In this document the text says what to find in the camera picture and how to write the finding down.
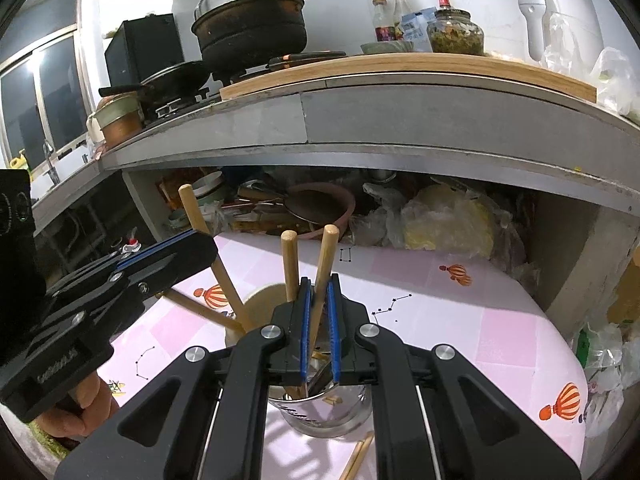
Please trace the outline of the person's left hand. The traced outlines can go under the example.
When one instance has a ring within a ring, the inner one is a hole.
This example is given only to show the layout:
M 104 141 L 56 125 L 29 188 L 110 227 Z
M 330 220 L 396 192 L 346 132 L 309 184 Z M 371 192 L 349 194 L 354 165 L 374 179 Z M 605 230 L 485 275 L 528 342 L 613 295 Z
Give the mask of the person's left hand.
M 118 410 L 110 388 L 96 372 L 75 388 L 80 415 L 62 408 L 50 408 L 36 418 L 38 427 L 55 438 L 88 437 Z

